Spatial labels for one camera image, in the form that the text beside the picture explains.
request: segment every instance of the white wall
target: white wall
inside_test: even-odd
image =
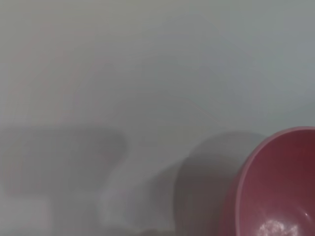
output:
[[[308,0],[3,0],[0,125],[122,133],[128,149],[104,198],[214,134],[315,125],[314,9]],[[31,226],[51,230],[40,199]],[[26,210],[12,204],[0,227],[25,227]]]

